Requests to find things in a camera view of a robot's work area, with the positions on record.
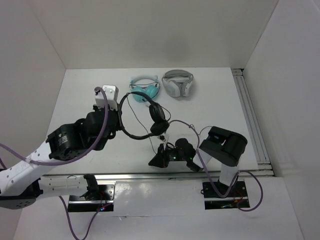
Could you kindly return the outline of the black on-ear headphones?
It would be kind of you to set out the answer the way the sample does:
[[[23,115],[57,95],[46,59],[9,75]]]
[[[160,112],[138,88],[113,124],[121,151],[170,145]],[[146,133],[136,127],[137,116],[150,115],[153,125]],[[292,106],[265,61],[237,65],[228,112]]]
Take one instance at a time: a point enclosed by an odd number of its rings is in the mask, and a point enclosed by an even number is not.
[[[148,109],[149,109],[150,117],[153,120],[153,125],[150,128],[150,133],[148,133],[146,135],[137,136],[137,135],[130,134],[124,127],[124,124],[122,121],[122,107],[123,107],[123,103],[124,103],[125,99],[130,94],[141,96],[149,102]],[[166,132],[170,126],[168,120],[165,117],[163,107],[160,104],[158,104],[157,102],[155,102],[154,100],[152,100],[152,98],[149,97],[146,93],[139,92],[139,91],[127,92],[122,97],[122,99],[120,100],[120,102],[118,104],[118,120],[119,120],[120,130],[123,131],[124,134],[127,135],[129,138],[134,139],[134,140],[139,140],[139,141],[145,140],[145,139],[147,139],[149,137],[153,137],[153,136],[160,136],[164,132]]]

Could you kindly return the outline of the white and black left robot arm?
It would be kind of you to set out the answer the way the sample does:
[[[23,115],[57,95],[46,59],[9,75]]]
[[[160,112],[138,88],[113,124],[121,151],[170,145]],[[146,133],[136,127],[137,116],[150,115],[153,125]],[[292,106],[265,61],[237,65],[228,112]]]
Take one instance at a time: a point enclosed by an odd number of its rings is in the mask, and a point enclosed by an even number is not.
[[[120,130],[116,110],[95,106],[93,112],[75,123],[64,124],[51,134],[38,149],[22,157],[16,165],[0,172],[0,206],[18,210],[37,199],[70,195],[94,200],[101,190],[92,173],[78,177],[47,177],[54,167],[73,163],[92,150],[101,151]]]

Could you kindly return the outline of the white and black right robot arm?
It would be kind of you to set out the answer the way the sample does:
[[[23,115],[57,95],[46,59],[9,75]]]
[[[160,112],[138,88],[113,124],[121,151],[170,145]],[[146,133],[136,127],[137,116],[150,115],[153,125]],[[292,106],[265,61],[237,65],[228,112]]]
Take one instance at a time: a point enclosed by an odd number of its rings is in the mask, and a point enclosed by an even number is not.
[[[213,126],[198,148],[193,147],[186,138],[179,138],[174,145],[161,143],[148,165],[164,169],[170,162],[185,162],[191,171],[205,171],[208,174],[207,164],[211,159],[215,159],[221,163],[218,182],[213,182],[210,177],[208,179],[216,195],[226,198],[236,189],[238,165],[247,144],[248,141],[243,135]]]

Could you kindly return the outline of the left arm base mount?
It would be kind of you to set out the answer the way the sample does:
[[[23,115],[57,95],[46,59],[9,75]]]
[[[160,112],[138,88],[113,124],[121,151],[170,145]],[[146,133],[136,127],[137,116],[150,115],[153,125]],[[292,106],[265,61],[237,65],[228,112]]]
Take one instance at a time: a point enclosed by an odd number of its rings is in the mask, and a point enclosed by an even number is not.
[[[116,183],[114,181],[98,183],[93,174],[85,174],[84,179],[87,183],[86,192],[81,196],[69,196],[68,212],[113,212]]]

